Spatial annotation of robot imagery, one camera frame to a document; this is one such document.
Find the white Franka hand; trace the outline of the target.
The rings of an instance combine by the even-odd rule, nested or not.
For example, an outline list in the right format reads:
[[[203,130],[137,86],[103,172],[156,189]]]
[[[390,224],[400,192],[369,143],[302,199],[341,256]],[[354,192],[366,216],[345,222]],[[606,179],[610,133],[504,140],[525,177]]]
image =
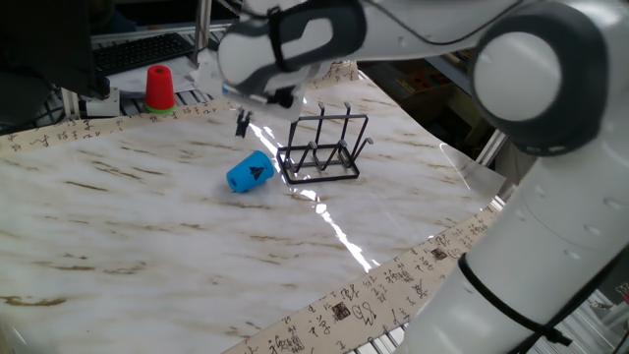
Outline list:
[[[296,121],[302,111],[306,83],[311,77],[310,73],[250,75],[237,84],[222,77],[223,95],[244,108],[237,115],[235,136],[246,135],[253,112]]]

